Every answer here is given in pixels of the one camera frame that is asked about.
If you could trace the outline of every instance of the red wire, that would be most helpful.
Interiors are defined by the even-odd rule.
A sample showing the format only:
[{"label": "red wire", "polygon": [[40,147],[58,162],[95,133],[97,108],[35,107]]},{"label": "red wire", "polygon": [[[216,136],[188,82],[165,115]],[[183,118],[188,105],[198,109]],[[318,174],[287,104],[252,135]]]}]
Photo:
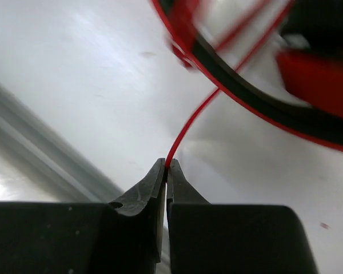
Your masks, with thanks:
[{"label": "red wire", "polygon": [[227,33],[222,41],[219,43],[217,47],[215,47],[215,51],[220,51],[224,49],[226,46],[230,45],[230,43],[235,40],[236,36],[238,36],[243,29],[250,23],[250,21],[258,14],[259,11],[264,9],[272,0],[260,0],[260,2],[256,3],[248,12],[247,14],[240,19],[240,21],[234,26],[231,32]]},{"label": "red wire", "polygon": [[[268,29],[264,32],[263,36],[259,39],[259,41],[252,47],[252,49],[245,55],[242,61],[237,65],[235,71],[239,72],[240,69],[249,61],[249,59],[265,44],[266,40],[269,38],[269,35],[278,27],[278,25],[282,22],[285,18],[287,13],[290,11],[291,6],[294,0],[290,0],[287,5],[282,9],[278,17],[272,22],[272,24],[268,27]],[[174,141],[167,157],[165,160],[165,167],[169,168],[170,163],[172,162],[173,156],[177,151],[180,143],[182,142],[184,136],[188,132],[190,126],[194,122],[194,120],[199,116],[199,114],[212,102],[212,100],[219,94],[221,90],[219,88],[215,89],[203,102],[202,104],[192,113],[191,117],[183,126],[181,132],[178,134],[176,140]]]}]

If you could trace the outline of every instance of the black plastic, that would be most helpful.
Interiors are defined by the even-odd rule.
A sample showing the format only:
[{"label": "black plastic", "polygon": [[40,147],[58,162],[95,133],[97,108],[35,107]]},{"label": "black plastic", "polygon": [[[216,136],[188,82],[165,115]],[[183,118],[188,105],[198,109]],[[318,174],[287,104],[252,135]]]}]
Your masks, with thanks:
[{"label": "black plastic", "polygon": [[292,209],[209,204],[175,160],[167,183],[172,273],[318,273]]},{"label": "black plastic", "polygon": [[0,273],[154,273],[164,175],[159,159],[110,204],[0,203]]},{"label": "black plastic", "polygon": [[302,35],[315,49],[343,49],[343,0],[296,0],[281,35]]}]

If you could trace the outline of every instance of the pliers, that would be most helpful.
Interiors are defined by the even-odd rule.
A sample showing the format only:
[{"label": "pliers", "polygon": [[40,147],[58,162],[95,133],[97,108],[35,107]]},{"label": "pliers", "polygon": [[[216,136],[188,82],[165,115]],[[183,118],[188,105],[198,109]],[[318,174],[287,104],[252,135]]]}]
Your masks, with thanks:
[{"label": "pliers", "polygon": [[0,202],[0,273],[155,273],[165,205],[174,274],[317,273],[290,208],[210,204],[164,159],[110,203]]}]

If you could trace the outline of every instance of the white surface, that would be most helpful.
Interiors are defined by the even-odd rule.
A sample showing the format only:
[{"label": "white surface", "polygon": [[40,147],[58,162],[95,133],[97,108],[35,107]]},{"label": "white surface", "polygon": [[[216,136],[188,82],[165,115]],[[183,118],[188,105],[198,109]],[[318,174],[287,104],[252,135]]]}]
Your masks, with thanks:
[{"label": "white surface", "polygon": [[[215,3],[221,6],[209,14],[215,19],[204,23],[211,39],[239,14],[219,16],[231,1]],[[261,29],[258,21],[252,32]],[[201,73],[179,65],[166,36],[146,0],[0,0],[0,82],[126,190],[167,154],[213,88]],[[225,53],[229,62],[249,39],[242,41],[234,54]],[[301,103],[282,90],[274,47],[244,76]],[[342,153],[289,135],[225,95],[202,114],[180,152],[188,179],[212,202],[291,206],[321,273],[343,273]]]}]

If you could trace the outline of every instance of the red plastic part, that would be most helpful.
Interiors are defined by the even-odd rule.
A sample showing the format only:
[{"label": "red plastic part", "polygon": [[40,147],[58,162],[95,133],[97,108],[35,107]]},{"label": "red plastic part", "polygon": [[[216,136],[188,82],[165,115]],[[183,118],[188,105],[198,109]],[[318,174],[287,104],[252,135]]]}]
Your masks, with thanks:
[{"label": "red plastic part", "polygon": [[276,60],[289,93],[343,118],[343,61],[299,51],[279,52]]},{"label": "red plastic part", "polygon": [[[172,25],[170,24],[168,17],[166,16],[162,7],[160,6],[159,0],[151,0],[151,1],[152,1],[153,5],[156,9],[156,12],[160,16],[161,21],[164,23],[165,27],[168,29],[169,32],[172,32],[173,31]],[[315,136],[303,134],[299,131],[293,130],[292,128],[289,128],[289,127],[287,127],[287,126],[285,126],[279,122],[276,122],[275,120],[261,114],[255,108],[252,108],[250,105],[246,104],[244,101],[240,100],[238,97],[236,97],[234,94],[232,94],[224,85],[222,85],[218,80],[216,80],[216,78],[201,64],[201,62],[195,56],[192,55],[190,58],[198,66],[199,70],[201,70],[217,87],[219,87],[223,92],[225,92],[227,94],[227,96],[231,97],[238,104],[242,105],[244,108],[246,108],[250,112],[254,113],[255,115],[257,115],[261,119],[267,121],[268,123],[280,128],[282,130],[285,130],[291,134],[294,134],[300,138],[303,138],[303,139],[309,140],[311,142],[320,144],[322,146],[330,147],[334,150],[339,150],[339,151],[343,152],[343,145],[335,144],[335,143],[332,143],[329,141],[325,141],[325,140],[319,139]]]},{"label": "red plastic part", "polygon": [[[287,5],[283,8],[283,10],[279,13],[277,18],[271,23],[271,25],[265,30],[263,35],[260,39],[254,44],[254,46],[249,50],[249,52],[243,57],[240,63],[236,66],[235,71],[240,72],[244,65],[246,65],[249,60],[259,51],[260,48],[264,46],[266,41],[268,40],[269,36],[272,32],[278,27],[278,25],[283,21],[287,13],[289,12],[293,1],[289,1]],[[173,156],[182,142],[184,136],[188,132],[188,129],[193,124],[194,120],[199,116],[199,114],[212,102],[212,100],[221,92],[220,88],[215,89],[203,102],[202,104],[192,113],[191,117],[188,119],[186,124],[183,126],[183,129],[178,134],[177,138],[175,139],[167,157],[165,160],[165,167],[169,168],[170,163],[172,162]]]}]

